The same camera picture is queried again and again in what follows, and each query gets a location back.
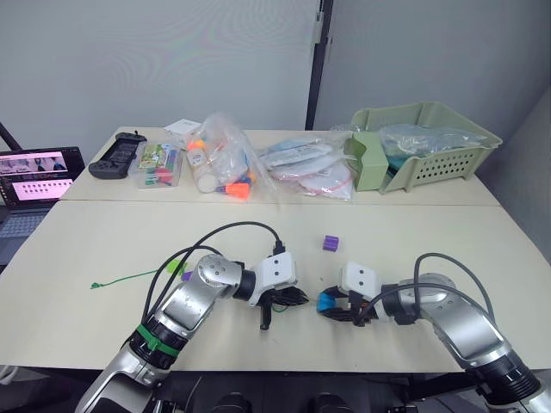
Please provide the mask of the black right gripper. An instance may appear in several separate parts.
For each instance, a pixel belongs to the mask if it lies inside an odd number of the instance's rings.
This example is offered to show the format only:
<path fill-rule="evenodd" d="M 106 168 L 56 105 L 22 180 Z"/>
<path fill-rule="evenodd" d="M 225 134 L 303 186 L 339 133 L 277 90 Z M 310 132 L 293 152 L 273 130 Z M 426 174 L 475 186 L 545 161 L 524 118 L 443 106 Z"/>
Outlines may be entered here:
<path fill-rule="evenodd" d="M 371 299 L 365 299 L 360 293 L 355 291 L 350 290 L 349 294 L 347 294 L 339 287 L 328 287 L 319 296 L 332 297 L 333 299 L 348 298 L 350 304 L 349 310 L 340 307 L 317 310 L 317 313 L 323 317 L 338 322 L 352 323 L 354 326 L 365 326 L 374 320 L 380 319 L 374 307 L 366 311 L 366 308 L 371 304 Z"/>

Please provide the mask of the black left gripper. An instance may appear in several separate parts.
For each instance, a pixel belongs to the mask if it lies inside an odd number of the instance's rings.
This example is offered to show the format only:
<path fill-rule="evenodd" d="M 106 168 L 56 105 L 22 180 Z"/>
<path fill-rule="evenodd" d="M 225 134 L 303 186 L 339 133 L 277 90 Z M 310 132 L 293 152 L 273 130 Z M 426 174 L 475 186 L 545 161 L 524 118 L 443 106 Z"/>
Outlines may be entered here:
<path fill-rule="evenodd" d="M 307 295 L 298 287 L 286 287 L 282 290 L 270 289 L 261 294 L 257 305 L 261 309 L 260 330 L 269 330 L 272 320 L 272 306 L 284 311 L 289 307 L 305 305 Z"/>

